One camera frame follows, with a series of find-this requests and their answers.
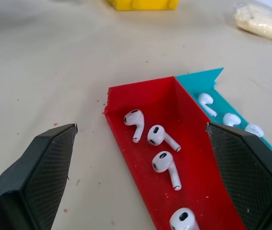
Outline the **white earbud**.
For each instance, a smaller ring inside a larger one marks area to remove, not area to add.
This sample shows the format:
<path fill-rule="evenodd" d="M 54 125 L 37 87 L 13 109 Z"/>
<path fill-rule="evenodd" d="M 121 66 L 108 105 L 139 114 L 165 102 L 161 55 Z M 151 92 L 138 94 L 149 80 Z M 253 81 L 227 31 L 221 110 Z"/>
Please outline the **white earbud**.
<path fill-rule="evenodd" d="M 264 131 L 258 125 L 255 124 L 248 124 L 245 127 L 245 131 L 258 136 L 259 138 L 262 138 L 264 136 Z"/>
<path fill-rule="evenodd" d="M 144 115 L 141 110 L 132 110 L 124 116 L 124 124 L 127 126 L 136 126 L 132 141 L 138 143 L 144 130 Z"/>
<path fill-rule="evenodd" d="M 193 211 L 186 207 L 175 211 L 169 224 L 171 230 L 200 230 Z"/>
<path fill-rule="evenodd" d="M 238 126 L 241 124 L 241 119 L 236 114 L 226 113 L 223 117 L 223 124 L 227 126 Z"/>
<path fill-rule="evenodd" d="M 199 104 L 203 107 L 203 109 L 212 117 L 217 116 L 217 112 L 214 111 L 209 105 L 213 104 L 213 98 L 207 93 L 201 93 L 198 97 Z"/>
<path fill-rule="evenodd" d="M 165 131 L 161 125 L 154 125 L 150 128 L 147 140 L 154 146 L 160 145 L 165 141 L 174 151 L 179 152 L 181 146 Z"/>
<path fill-rule="evenodd" d="M 152 167 L 157 173 L 169 171 L 173 189 L 179 191 L 182 188 L 174 158 L 170 152 L 159 152 L 152 160 Z"/>

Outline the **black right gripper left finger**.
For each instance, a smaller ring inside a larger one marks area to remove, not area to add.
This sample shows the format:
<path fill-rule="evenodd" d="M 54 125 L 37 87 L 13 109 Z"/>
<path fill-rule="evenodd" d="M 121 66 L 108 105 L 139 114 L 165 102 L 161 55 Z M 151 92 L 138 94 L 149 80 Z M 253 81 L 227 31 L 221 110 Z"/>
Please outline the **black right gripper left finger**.
<path fill-rule="evenodd" d="M 39 134 L 0 175 L 0 230 L 51 230 L 77 133 L 67 124 Z"/>

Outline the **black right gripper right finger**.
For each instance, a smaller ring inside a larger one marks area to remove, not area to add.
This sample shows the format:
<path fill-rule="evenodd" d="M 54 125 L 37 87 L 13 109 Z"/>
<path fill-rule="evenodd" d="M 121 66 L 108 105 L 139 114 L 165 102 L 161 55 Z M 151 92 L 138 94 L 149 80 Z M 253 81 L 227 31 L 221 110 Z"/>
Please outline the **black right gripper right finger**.
<path fill-rule="evenodd" d="M 255 134 L 208 122 L 225 189 L 247 230 L 272 230 L 272 151 Z"/>

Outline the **red open tray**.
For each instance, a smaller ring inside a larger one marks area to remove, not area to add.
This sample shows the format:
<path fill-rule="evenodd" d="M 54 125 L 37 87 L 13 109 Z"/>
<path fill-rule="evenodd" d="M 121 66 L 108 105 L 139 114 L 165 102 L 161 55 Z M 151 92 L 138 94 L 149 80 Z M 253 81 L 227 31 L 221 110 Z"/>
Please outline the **red open tray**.
<path fill-rule="evenodd" d="M 144 115 L 138 143 L 132 141 L 136 126 L 124 124 L 124 116 L 136 109 Z M 193 211 L 200 230 L 246 230 L 218 172 L 205 131 L 209 118 L 175 77 L 110 87 L 104 114 L 157 230 L 170 230 L 170 217 L 182 207 Z M 150 144 L 154 125 L 163 126 L 181 150 L 165 141 Z M 179 191 L 168 172 L 153 170 L 152 159 L 163 150 L 173 155 Z"/>

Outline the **blue and red snack packet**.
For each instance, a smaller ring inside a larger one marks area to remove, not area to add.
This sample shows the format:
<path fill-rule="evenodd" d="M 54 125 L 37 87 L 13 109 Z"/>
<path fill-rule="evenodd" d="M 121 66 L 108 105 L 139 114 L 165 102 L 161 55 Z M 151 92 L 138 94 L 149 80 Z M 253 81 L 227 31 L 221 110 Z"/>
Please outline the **blue and red snack packet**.
<path fill-rule="evenodd" d="M 215 89 L 216 82 L 223 68 L 205 70 L 200 72 L 188 73 L 185 75 L 176 76 L 177 81 L 183 86 L 183 88 L 190 94 L 190 96 L 196 101 L 200 109 L 204 112 L 208 118 L 213 121 L 222 124 L 223 117 L 226 113 L 236 114 L 241 119 L 241 124 L 234 126 L 245 130 L 248 122 L 238 111 L 229 104 L 226 99 Z M 210 116 L 203 107 L 199 104 L 198 97 L 201 93 L 207 93 L 213 98 L 213 104 L 209 105 L 214 111 L 217 112 L 216 117 Z M 264 138 L 260 138 L 272 151 L 272 145 Z"/>

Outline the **clear bag of white grains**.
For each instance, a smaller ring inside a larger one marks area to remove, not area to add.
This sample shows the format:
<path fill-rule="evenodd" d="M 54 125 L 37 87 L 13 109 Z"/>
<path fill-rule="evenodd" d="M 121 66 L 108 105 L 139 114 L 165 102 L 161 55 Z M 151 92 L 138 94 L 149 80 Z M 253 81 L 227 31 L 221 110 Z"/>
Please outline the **clear bag of white grains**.
<path fill-rule="evenodd" d="M 258 3 L 233 6 L 236 25 L 247 32 L 272 40 L 272 8 Z"/>

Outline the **yellow plastic bin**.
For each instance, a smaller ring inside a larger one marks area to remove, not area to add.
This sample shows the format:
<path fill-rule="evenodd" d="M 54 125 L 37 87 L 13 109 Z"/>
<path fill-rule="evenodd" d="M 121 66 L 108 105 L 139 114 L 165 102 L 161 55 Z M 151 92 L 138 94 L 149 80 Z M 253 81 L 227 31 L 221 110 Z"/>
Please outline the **yellow plastic bin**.
<path fill-rule="evenodd" d="M 117 11 L 175 10 L 179 0 L 107 0 Z"/>

